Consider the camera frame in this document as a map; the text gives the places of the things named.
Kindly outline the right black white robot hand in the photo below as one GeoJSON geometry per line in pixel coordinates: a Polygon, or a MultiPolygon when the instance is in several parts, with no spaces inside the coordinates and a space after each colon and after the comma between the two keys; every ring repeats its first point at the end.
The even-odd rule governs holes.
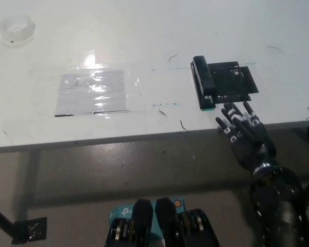
{"type": "Polygon", "coordinates": [[[276,147],[265,126],[248,102],[243,102],[247,114],[241,113],[234,103],[225,103],[222,114],[230,123],[227,125],[216,117],[217,123],[227,136],[237,162],[255,174],[263,168],[275,166],[276,147]]]}

